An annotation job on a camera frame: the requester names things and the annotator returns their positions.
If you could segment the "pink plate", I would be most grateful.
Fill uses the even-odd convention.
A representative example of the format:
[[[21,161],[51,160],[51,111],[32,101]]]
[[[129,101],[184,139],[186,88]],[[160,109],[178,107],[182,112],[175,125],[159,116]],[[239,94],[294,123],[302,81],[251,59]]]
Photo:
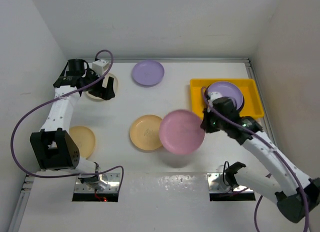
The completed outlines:
[[[195,152],[205,138],[201,123],[202,120],[189,110],[178,109],[169,112],[159,127],[159,138],[163,147],[176,155]]]

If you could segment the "yellow plate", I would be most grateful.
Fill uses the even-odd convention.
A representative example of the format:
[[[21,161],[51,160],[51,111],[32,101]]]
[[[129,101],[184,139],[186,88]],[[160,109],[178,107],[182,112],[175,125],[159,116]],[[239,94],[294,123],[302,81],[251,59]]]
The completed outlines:
[[[157,115],[143,115],[131,125],[129,136],[131,142],[139,149],[153,151],[162,147],[159,129],[162,118]]]
[[[74,126],[69,129],[69,134],[77,145],[80,155],[88,159],[96,148],[94,132],[86,126]]]

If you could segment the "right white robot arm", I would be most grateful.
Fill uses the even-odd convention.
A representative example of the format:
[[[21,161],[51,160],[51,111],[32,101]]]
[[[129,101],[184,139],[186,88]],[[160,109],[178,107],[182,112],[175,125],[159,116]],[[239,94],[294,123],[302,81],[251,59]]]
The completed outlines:
[[[276,204],[289,221],[309,220],[309,213],[320,203],[320,179],[297,168],[271,142],[262,126],[252,117],[241,117],[228,97],[205,96],[201,129],[205,133],[223,131],[254,155],[272,175],[255,175],[244,163],[236,162],[223,173],[230,187],[243,185]]]

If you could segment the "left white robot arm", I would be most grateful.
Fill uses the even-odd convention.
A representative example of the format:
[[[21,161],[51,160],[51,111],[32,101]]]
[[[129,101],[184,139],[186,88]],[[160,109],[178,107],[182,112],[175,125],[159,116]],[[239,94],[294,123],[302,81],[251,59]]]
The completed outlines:
[[[30,143],[41,169],[64,170],[79,174],[83,184],[103,186],[98,174],[99,165],[81,156],[69,135],[74,108],[83,92],[103,100],[115,97],[114,79],[108,77],[112,64],[95,59],[92,64],[82,59],[68,60],[66,67],[54,82],[55,101],[39,132],[30,136]]]

